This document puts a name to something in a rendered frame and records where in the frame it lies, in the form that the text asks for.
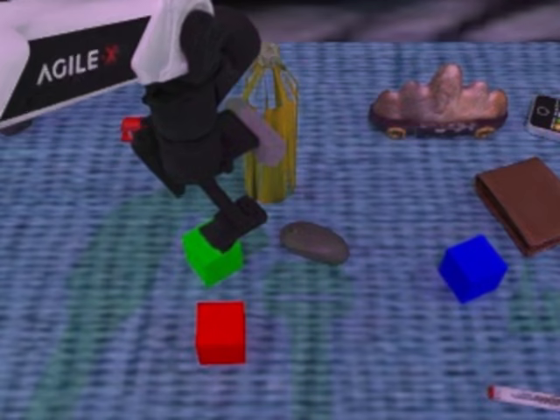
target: gold gift bag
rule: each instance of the gold gift bag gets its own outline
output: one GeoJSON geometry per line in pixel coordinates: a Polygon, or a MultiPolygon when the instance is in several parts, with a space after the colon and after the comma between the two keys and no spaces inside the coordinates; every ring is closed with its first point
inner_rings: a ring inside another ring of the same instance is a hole
{"type": "Polygon", "coordinates": [[[262,111],[266,122],[286,142],[286,155],[275,167],[259,164],[254,152],[245,155],[245,190],[263,204],[279,203],[296,187],[298,83],[282,62],[277,45],[262,43],[261,54],[248,73],[242,97],[262,111]],[[270,101],[270,90],[274,90],[273,101],[270,101]],[[258,94],[264,96],[260,107],[255,104],[258,94]]]}

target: smartphone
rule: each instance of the smartphone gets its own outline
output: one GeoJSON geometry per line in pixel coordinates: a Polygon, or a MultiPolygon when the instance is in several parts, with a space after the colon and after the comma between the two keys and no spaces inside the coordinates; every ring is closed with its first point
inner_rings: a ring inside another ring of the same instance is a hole
{"type": "Polygon", "coordinates": [[[527,131],[536,136],[560,140],[560,99],[539,94],[528,115],[527,131]]]}

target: blue cube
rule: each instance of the blue cube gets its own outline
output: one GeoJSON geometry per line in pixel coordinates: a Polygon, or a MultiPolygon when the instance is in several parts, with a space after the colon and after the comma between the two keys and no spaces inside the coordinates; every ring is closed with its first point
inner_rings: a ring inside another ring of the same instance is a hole
{"type": "Polygon", "coordinates": [[[439,264],[439,274],[461,304],[496,290],[507,271],[506,262],[482,234],[448,248],[439,264]]]}

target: brown toy car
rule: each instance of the brown toy car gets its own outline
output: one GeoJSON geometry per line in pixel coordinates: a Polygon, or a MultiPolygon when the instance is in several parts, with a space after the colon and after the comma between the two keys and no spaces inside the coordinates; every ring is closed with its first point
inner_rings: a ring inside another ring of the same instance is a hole
{"type": "Polygon", "coordinates": [[[382,92],[369,110],[372,124],[391,138],[488,137],[508,119],[508,97],[475,81],[463,86],[461,68],[439,68],[428,85],[405,83],[382,92]]]}

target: blue tablecloth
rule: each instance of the blue tablecloth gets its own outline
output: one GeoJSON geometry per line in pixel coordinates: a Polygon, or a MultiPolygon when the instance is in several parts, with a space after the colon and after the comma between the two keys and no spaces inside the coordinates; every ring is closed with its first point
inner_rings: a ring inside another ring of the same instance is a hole
{"type": "MultiPolygon", "coordinates": [[[[475,173],[560,148],[523,128],[533,95],[560,95],[554,44],[298,44],[297,193],[244,242],[245,269],[210,290],[180,236],[214,209],[172,199],[119,141],[139,87],[54,112],[0,139],[2,420],[527,420],[491,383],[560,394],[560,249],[523,260],[473,191],[475,173]],[[509,94],[495,138],[391,141],[371,101],[445,62],[509,94]],[[346,237],[337,269],[278,245],[307,219],[346,237]],[[460,305],[436,272],[486,235],[510,266],[460,305]],[[195,303],[242,299],[248,363],[199,367],[195,303]]],[[[224,177],[242,194],[242,173],[224,177]]]]}

